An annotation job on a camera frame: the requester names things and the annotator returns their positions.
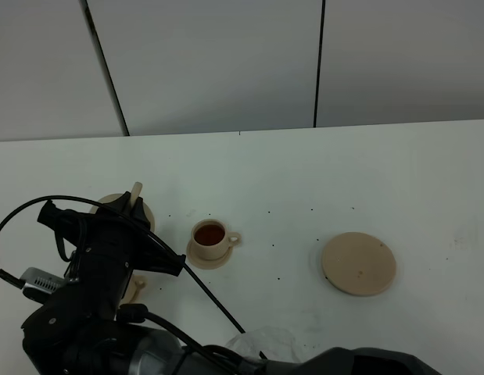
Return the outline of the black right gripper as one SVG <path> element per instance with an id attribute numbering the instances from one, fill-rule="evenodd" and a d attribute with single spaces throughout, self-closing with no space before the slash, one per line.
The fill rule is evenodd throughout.
<path id="1" fill-rule="evenodd" d="M 119 218 L 128 214 L 130 199 L 128 191 L 107 195 L 99 199 L 104 207 L 96 207 L 96 216 Z M 66 259 L 64 279 L 68 284 L 81 284 L 89 291 L 101 290 L 105 296 L 122 297 L 134 270 L 178 276 L 185 265 L 183 255 L 175 254 L 149 236 L 150 231 L 155 231 L 156 221 L 142 197 L 132 207 L 132 218 L 142 227 L 115 227 L 99 222 L 90 213 L 59 209 L 47 201 L 38 222 L 53 230 L 60 255 L 66 255 L 67 241 L 75 246 Z"/>

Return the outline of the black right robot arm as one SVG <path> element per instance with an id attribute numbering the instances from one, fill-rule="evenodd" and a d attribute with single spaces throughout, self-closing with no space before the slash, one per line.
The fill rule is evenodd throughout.
<path id="1" fill-rule="evenodd" d="M 39 223 L 75 251 L 61 287 L 23 323 L 23 350 L 41 374 L 430 374 L 401 352 L 331 348 L 302 363 L 201 345 L 143 304 L 122 299 L 135 270 L 178 276 L 185 257 L 151 231 L 141 198 L 125 193 L 94 213 L 42 199 Z"/>

